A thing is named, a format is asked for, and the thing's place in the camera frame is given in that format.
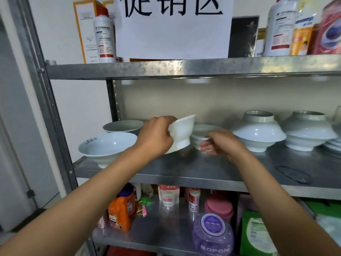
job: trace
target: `white wall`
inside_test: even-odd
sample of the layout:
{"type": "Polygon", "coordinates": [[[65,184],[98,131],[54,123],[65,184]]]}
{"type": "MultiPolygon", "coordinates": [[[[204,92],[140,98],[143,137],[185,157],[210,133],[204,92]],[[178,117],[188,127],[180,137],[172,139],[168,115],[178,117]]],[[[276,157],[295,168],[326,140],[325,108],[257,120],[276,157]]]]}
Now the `white wall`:
{"type": "MultiPolygon", "coordinates": [[[[83,63],[72,5],[78,0],[29,1],[45,59],[56,60],[58,64],[83,63]]],[[[316,3],[322,9],[330,1],[316,0],[316,3]]],[[[263,28],[274,3],[275,0],[235,0],[233,16],[260,15],[259,27],[263,28]]],[[[54,80],[52,86],[71,158],[75,161],[80,158],[79,143],[102,133],[102,125],[111,121],[106,84],[54,80]]],[[[327,82],[313,82],[307,77],[123,81],[127,118],[197,114],[198,122],[227,127],[249,109],[272,111],[279,118],[301,109],[332,116],[336,106],[341,105],[340,94],[337,77],[327,82]]]]}

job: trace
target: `paper sign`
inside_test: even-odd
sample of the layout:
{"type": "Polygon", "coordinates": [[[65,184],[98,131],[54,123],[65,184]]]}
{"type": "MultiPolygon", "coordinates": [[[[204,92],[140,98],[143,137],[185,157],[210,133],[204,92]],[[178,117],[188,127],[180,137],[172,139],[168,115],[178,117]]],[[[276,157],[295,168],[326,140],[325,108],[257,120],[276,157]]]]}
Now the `paper sign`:
{"type": "Polygon", "coordinates": [[[234,0],[114,1],[119,57],[228,57],[234,0]]]}

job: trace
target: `gray bowl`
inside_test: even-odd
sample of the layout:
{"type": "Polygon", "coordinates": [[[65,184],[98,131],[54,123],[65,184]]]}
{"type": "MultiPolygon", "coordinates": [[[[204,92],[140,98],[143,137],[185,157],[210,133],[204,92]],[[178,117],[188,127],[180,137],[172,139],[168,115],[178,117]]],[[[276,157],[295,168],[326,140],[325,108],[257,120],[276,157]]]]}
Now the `gray bowl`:
{"type": "Polygon", "coordinates": [[[144,122],[140,120],[120,120],[105,124],[103,130],[108,133],[112,132],[129,132],[135,135],[139,135],[140,129],[144,122]]]}

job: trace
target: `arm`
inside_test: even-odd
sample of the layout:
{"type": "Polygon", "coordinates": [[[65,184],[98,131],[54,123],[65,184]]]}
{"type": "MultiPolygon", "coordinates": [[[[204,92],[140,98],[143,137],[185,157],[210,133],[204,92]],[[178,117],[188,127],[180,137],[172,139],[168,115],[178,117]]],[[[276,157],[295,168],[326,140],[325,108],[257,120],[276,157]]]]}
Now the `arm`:
{"type": "Polygon", "coordinates": [[[167,131],[175,120],[168,116],[145,122],[135,145],[7,241],[0,256],[74,256],[123,186],[172,146],[167,131]]]}
{"type": "Polygon", "coordinates": [[[341,248],[282,188],[249,150],[225,130],[210,132],[203,151],[224,154],[234,163],[253,197],[264,224],[281,256],[341,255],[341,248]]]}

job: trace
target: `forearm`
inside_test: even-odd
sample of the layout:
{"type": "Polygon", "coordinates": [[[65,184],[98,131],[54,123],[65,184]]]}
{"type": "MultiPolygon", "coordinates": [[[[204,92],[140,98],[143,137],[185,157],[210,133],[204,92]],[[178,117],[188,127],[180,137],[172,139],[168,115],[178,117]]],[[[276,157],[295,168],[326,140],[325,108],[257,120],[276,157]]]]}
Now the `forearm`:
{"type": "Polygon", "coordinates": [[[149,162],[131,147],[0,247],[0,255],[75,255],[122,187],[149,162]]]}
{"type": "Polygon", "coordinates": [[[236,165],[281,256],[340,254],[339,246],[251,153],[236,165]]]}

